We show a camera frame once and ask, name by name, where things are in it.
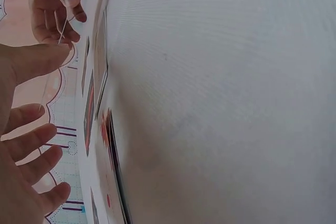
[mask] white surface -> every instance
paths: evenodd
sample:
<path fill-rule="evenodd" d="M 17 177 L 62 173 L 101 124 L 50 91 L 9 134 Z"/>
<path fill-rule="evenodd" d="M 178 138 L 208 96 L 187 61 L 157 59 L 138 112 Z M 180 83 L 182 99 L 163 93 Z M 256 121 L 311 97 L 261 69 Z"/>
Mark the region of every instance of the white surface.
<path fill-rule="evenodd" d="M 335 223 L 336 0 L 109 0 L 134 223 Z"/>

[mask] paper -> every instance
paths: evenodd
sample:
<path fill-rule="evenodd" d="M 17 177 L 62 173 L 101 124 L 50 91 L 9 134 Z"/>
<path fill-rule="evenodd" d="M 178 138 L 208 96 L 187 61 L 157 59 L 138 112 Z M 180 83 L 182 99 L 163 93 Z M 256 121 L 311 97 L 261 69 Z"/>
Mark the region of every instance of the paper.
<path fill-rule="evenodd" d="M 123 191 L 117 157 L 111 111 L 104 92 L 108 82 L 107 0 L 89 0 L 96 5 L 88 13 L 81 41 L 81 82 L 79 97 L 78 142 L 79 163 L 86 213 L 92 223 L 131 223 Z"/>
<path fill-rule="evenodd" d="M 0 0 L 0 43 L 9 46 L 36 44 L 30 27 L 28 0 Z M 71 21 L 74 29 L 82 33 L 82 23 Z M 46 145 L 31 153 L 18 164 L 37 158 L 50 145 L 59 145 L 63 157 L 58 165 L 33 187 L 39 192 L 52 189 L 56 184 L 67 182 L 71 186 L 69 199 L 59 209 L 45 217 L 45 224 L 86 224 L 86 209 L 83 203 L 77 160 L 77 130 L 75 118 L 76 75 L 78 47 L 75 45 L 64 65 L 49 76 L 43 105 L 45 115 L 34 123 L 21 127 L 2 140 L 24 134 L 45 123 L 54 123 L 57 135 Z M 38 77 L 19 85 L 15 90 L 13 107 L 27 103 L 39 103 L 47 76 Z"/>

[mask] card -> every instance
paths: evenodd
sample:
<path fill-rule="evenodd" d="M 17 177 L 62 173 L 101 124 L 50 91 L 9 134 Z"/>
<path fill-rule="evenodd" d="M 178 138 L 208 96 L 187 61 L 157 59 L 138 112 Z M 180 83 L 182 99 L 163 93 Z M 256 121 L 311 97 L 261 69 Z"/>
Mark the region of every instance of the card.
<path fill-rule="evenodd" d="M 106 31 L 106 8 L 103 9 L 101 13 L 101 18 L 99 19 L 100 25 L 96 31 L 95 41 L 94 41 L 94 80 L 95 87 L 100 88 L 99 92 L 94 95 L 94 103 L 96 105 L 96 116 L 98 117 L 98 112 L 101 104 L 102 95 L 105 89 L 106 80 L 108 77 L 108 61 L 107 61 L 107 31 Z"/>
<path fill-rule="evenodd" d="M 104 155 L 105 159 L 105 171 L 106 171 L 106 184 L 105 181 L 101 180 L 100 182 L 100 190 L 102 195 L 106 195 L 106 210 L 107 213 L 111 213 L 111 215 L 108 214 L 108 221 L 111 221 L 111 223 L 116 224 L 125 224 L 124 220 L 124 213 L 122 209 L 122 205 L 120 202 L 119 197 L 119 188 L 117 181 L 114 176 L 114 167 L 112 162 L 112 152 L 110 147 L 110 139 L 111 134 L 109 132 L 109 114 L 111 113 L 111 110 L 108 109 L 107 112 L 102 113 L 102 120 L 100 125 L 100 132 L 101 132 L 101 139 L 103 144 L 103 151 L 100 152 L 101 155 Z"/>
<path fill-rule="evenodd" d="M 93 71 L 91 73 L 91 79 L 88 90 L 88 98 L 86 101 L 85 107 L 85 115 L 84 115 L 84 139 L 85 139 L 85 148 L 86 155 L 89 156 L 89 146 L 90 146 L 90 138 L 91 138 L 91 129 L 93 123 L 93 112 L 94 112 L 94 84 L 93 84 Z"/>
<path fill-rule="evenodd" d="M 109 144 L 110 144 L 111 157 L 112 157 L 112 167 L 114 171 L 114 178 L 116 180 L 115 182 L 118 188 L 119 201 L 120 201 L 120 205 L 122 208 L 123 220 L 125 224 L 131 224 L 132 223 L 131 215 L 129 212 L 129 208 L 128 208 L 128 204 L 127 204 L 126 196 L 125 196 L 125 191 L 123 188 L 123 182 L 122 182 L 121 169 L 120 169 L 119 157 L 118 157 L 118 152 L 117 152 L 117 145 L 115 142 L 116 137 L 114 134 L 111 110 L 109 110 L 107 122 L 108 122 L 107 131 L 108 131 L 108 136 L 109 136 Z"/>
<path fill-rule="evenodd" d="M 86 46 L 85 46 L 85 56 L 84 56 L 84 67 L 83 67 L 83 75 L 82 75 L 82 96 L 84 97 L 84 86 L 85 86 L 85 75 L 86 75 L 86 67 L 87 67 L 87 59 L 90 50 L 90 39 L 87 37 Z"/>
<path fill-rule="evenodd" d="M 98 212 L 97 212 L 95 199 L 93 197 L 92 188 L 91 188 L 91 204 L 92 204 L 92 213 L 93 213 L 93 224 L 99 224 Z"/>

